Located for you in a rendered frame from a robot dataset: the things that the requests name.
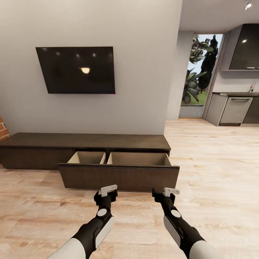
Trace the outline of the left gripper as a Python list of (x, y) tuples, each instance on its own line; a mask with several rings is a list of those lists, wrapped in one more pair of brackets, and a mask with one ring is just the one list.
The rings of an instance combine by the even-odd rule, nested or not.
[(111, 205), (111, 202), (116, 201), (117, 196), (118, 196), (117, 189), (114, 191), (108, 192), (107, 196), (105, 196), (105, 197), (102, 197), (101, 195), (99, 195), (99, 191), (97, 191), (97, 193), (94, 196), (94, 201), (96, 202), (97, 206), (100, 205), (104, 201), (109, 202)]

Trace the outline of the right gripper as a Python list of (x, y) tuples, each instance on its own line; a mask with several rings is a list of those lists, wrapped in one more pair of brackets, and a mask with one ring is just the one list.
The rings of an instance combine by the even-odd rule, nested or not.
[(174, 194), (170, 195), (170, 197), (165, 197), (163, 195), (163, 192), (155, 191), (154, 188), (152, 188), (152, 197), (155, 198), (154, 199), (155, 202), (161, 203), (162, 207), (163, 207), (164, 203), (166, 203), (167, 201), (174, 204), (174, 199), (175, 199)]

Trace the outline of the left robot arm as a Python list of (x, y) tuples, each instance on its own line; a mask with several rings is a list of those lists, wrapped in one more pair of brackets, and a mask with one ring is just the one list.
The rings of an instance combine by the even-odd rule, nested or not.
[(96, 217), (82, 225), (71, 239), (46, 259), (89, 259), (113, 228), (114, 217), (110, 205), (117, 196), (117, 185), (101, 188), (100, 195), (97, 191), (94, 196), (99, 206)]

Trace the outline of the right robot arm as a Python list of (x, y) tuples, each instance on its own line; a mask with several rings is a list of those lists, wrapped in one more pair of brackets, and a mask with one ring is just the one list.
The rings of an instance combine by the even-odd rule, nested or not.
[(165, 187), (164, 192), (158, 192), (152, 188), (152, 197), (155, 202), (161, 203), (164, 210), (164, 225), (187, 259), (225, 259), (204, 240), (195, 227), (182, 219), (174, 206), (174, 194), (180, 194), (180, 190)]

